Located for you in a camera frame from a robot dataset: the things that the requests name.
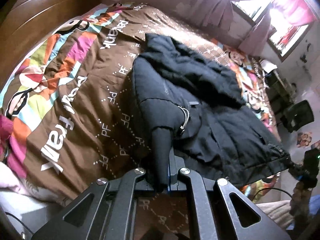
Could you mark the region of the black chair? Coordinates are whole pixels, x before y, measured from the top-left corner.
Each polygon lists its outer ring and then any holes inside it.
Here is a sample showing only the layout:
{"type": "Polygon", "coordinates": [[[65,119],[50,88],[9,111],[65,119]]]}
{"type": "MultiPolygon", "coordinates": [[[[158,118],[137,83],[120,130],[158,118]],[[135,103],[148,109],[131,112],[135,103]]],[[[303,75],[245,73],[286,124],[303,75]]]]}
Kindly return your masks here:
{"type": "Polygon", "coordinates": [[[308,100],[303,100],[286,108],[280,120],[288,132],[292,133],[314,122],[315,118],[310,103],[308,100]]]}

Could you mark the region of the magenta cloth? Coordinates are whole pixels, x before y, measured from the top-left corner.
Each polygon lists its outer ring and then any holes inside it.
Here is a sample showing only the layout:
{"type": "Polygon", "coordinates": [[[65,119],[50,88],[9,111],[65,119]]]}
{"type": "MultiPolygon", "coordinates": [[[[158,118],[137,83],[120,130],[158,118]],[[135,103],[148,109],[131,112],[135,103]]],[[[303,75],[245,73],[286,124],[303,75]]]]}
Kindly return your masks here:
{"type": "Polygon", "coordinates": [[[1,114],[1,159],[22,179],[27,177],[24,160],[30,133],[30,128],[19,118],[10,120],[1,114]]]}

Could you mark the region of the pink curtain right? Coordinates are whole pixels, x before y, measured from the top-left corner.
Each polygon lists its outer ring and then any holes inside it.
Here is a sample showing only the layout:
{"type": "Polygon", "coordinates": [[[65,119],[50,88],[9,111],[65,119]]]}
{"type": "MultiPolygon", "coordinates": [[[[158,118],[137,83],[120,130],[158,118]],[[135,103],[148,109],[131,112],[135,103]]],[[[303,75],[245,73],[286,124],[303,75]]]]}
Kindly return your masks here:
{"type": "Polygon", "coordinates": [[[277,53],[285,57],[316,20],[305,0],[271,0],[239,49],[246,54],[260,56],[265,44],[271,42],[277,53]]]}

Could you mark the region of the pink curtain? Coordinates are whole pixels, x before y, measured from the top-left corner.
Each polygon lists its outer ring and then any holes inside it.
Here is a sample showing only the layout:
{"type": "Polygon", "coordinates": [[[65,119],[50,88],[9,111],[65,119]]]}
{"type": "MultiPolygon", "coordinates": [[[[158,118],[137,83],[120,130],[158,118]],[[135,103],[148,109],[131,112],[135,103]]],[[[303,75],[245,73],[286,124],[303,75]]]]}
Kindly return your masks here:
{"type": "Polygon", "coordinates": [[[229,31],[233,22],[233,1],[245,0],[197,0],[190,11],[189,19],[198,27],[212,25],[229,31]]]}
{"type": "Polygon", "coordinates": [[[271,0],[239,49],[246,54],[260,56],[265,44],[271,42],[277,53],[285,57],[316,20],[305,0],[271,0]]]}

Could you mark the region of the cluttered dark side table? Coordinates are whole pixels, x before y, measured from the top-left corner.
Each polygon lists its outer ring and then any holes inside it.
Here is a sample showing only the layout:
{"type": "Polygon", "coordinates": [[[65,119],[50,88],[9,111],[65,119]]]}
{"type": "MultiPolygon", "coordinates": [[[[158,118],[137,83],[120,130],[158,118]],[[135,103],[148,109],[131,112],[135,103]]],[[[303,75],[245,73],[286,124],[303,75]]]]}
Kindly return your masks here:
{"type": "Polygon", "coordinates": [[[261,60],[260,65],[264,72],[264,81],[267,85],[267,96],[275,115],[294,104],[296,85],[290,83],[278,72],[278,67],[268,60],[261,60]]]}

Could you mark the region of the brown colourful cartoon bedspread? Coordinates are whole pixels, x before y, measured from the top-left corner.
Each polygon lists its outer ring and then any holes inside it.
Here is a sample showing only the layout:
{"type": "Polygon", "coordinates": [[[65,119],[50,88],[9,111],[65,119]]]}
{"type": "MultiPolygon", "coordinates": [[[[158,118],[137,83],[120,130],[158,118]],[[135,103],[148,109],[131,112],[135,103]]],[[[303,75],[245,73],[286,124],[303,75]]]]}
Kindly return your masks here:
{"type": "Polygon", "coordinates": [[[206,35],[156,8],[101,4],[47,38],[1,92],[1,114],[31,130],[27,177],[18,178],[30,195],[64,206],[99,177],[146,170],[151,148],[134,115],[131,75],[148,33],[172,37],[235,72],[247,107],[273,134],[268,107],[254,108],[244,91],[254,70],[236,66],[206,35]]]}

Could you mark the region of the pink curtain left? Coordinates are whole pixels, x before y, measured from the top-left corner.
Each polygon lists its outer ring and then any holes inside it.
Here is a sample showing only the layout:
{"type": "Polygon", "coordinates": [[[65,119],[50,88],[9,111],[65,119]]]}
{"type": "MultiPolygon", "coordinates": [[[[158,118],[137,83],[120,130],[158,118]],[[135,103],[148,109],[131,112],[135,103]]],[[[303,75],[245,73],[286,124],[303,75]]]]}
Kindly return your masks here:
{"type": "Polygon", "coordinates": [[[212,25],[229,31],[233,22],[233,1],[245,0],[197,0],[190,11],[189,19],[198,27],[212,25]]]}

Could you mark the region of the black padded jacket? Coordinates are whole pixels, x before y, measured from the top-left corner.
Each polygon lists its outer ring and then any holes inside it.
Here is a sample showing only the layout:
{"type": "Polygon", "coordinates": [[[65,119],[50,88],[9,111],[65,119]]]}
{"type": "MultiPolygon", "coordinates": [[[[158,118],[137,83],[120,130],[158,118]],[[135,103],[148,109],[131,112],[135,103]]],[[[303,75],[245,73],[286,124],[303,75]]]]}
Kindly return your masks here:
{"type": "Polygon", "coordinates": [[[148,33],[132,69],[134,115],[151,151],[149,180],[169,185],[169,154],[208,179],[242,187],[290,166],[290,155],[247,107],[235,72],[172,37],[148,33]]]}

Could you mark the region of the window with dark frame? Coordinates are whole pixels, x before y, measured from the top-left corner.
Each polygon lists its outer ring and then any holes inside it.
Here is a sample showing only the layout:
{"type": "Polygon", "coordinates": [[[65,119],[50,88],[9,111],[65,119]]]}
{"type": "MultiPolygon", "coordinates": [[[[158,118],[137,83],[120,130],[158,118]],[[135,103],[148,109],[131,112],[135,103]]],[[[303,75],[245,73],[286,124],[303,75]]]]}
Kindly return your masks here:
{"type": "Polygon", "coordinates": [[[269,45],[281,61],[293,52],[319,19],[307,0],[197,0],[188,18],[198,27],[212,26],[219,33],[227,33],[235,14],[251,25],[238,41],[238,49],[260,56],[269,45]]]}

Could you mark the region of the wooden headboard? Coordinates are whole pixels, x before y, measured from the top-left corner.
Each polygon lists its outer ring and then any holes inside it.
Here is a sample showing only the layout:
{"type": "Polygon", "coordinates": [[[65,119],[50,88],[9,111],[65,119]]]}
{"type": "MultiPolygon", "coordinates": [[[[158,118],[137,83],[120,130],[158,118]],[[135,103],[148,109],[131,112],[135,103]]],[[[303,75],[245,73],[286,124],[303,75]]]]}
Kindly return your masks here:
{"type": "Polygon", "coordinates": [[[1,23],[1,86],[43,38],[100,0],[17,0],[1,23]]]}

